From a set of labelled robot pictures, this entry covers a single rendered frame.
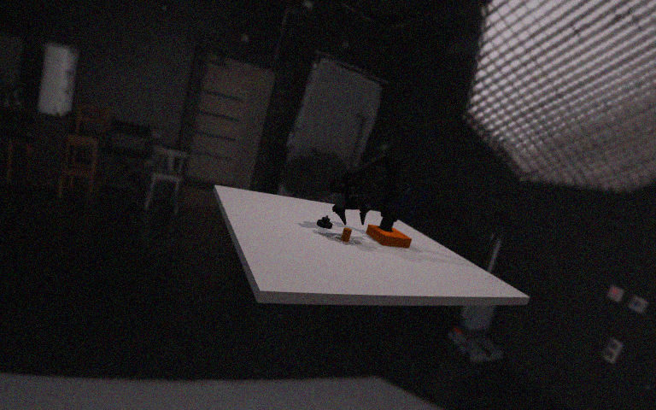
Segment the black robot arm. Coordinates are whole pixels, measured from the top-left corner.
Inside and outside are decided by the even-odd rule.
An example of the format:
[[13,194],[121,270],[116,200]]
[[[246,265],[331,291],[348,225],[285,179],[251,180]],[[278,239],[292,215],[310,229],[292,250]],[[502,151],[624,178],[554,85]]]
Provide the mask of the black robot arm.
[[[366,173],[383,163],[385,164],[388,178],[385,200],[380,204],[379,209],[381,216],[383,217],[379,228],[384,231],[392,231],[394,222],[397,222],[399,219],[396,214],[395,205],[396,179],[401,168],[401,161],[399,159],[379,154],[361,166],[348,169],[340,179],[334,178],[330,183],[330,191],[335,193],[344,192],[344,195],[349,192],[356,193],[355,187],[358,186],[357,182],[363,179]],[[359,205],[361,205],[361,203],[364,203],[365,201],[367,201],[366,195],[349,195],[348,204],[359,203]]]

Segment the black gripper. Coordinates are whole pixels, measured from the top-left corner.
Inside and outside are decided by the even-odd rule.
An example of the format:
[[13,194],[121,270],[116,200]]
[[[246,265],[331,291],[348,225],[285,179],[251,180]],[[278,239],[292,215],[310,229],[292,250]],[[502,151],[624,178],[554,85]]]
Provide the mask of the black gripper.
[[364,225],[366,213],[369,212],[372,209],[372,205],[371,204],[366,204],[366,203],[364,203],[361,206],[358,206],[359,203],[352,203],[351,205],[349,205],[349,195],[355,196],[355,195],[358,195],[358,194],[356,194],[355,192],[346,193],[345,197],[344,197],[346,205],[344,206],[343,203],[336,203],[332,207],[332,212],[336,212],[336,214],[338,214],[338,216],[341,218],[343,223],[346,225],[345,209],[360,210],[361,224]]

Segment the orange knob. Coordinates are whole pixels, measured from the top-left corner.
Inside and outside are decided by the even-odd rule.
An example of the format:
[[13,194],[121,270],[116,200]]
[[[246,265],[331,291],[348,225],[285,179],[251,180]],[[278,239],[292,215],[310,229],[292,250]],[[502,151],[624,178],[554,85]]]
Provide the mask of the orange knob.
[[350,239],[351,232],[352,232],[351,229],[344,227],[341,240],[344,242],[348,242]]

